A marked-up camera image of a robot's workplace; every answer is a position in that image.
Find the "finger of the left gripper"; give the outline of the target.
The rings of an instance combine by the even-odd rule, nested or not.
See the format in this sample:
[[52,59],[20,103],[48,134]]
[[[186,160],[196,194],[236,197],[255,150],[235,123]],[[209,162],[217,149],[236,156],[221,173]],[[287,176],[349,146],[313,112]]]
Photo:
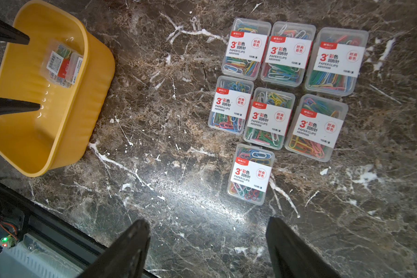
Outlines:
[[30,43],[30,37],[0,20],[0,41],[28,45]]
[[38,111],[41,105],[28,101],[0,97],[0,115]]

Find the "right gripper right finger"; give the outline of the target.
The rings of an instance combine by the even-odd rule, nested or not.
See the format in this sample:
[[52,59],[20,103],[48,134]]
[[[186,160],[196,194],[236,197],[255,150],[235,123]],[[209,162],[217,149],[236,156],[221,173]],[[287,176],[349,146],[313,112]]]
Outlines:
[[266,242],[277,278],[340,277],[281,218],[269,218]]

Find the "paper clip box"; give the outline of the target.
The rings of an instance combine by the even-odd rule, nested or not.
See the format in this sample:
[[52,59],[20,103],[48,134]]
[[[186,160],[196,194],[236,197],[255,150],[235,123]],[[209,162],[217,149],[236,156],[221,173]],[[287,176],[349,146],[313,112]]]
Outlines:
[[227,194],[257,206],[264,204],[275,154],[251,145],[236,147]]
[[247,116],[243,139],[262,147],[280,150],[286,138],[295,95],[258,87]]
[[54,85],[69,88],[71,85],[66,80],[66,75],[73,53],[74,51],[65,44],[52,41],[47,48],[40,74]]
[[225,75],[218,77],[208,126],[241,135],[246,126],[253,91],[254,83],[251,81]]
[[304,95],[296,108],[285,148],[319,162],[328,162],[348,110],[345,103],[311,94]]
[[68,68],[66,71],[66,77],[65,80],[68,85],[74,85],[76,83],[79,71],[81,69],[83,63],[83,57],[80,54],[77,54],[74,52],[71,55],[71,58],[69,60]]
[[369,33],[364,30],[324,27],[312,48],[305,89],[345,97],[354,92]]
[[314,25],[276,22],[261,67],[261,81],[290,88],[300,86],[315,35]]
[[255,81],[258,78],[272,24],[236,18],[222,61],[224,75]]

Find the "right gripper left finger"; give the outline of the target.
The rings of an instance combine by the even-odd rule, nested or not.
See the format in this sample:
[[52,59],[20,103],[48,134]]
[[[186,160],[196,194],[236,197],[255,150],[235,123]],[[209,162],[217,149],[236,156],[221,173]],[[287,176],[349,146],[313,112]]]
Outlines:
[[80,278],[141,278],[150,242],[149,223],[139,219],[91,264]]

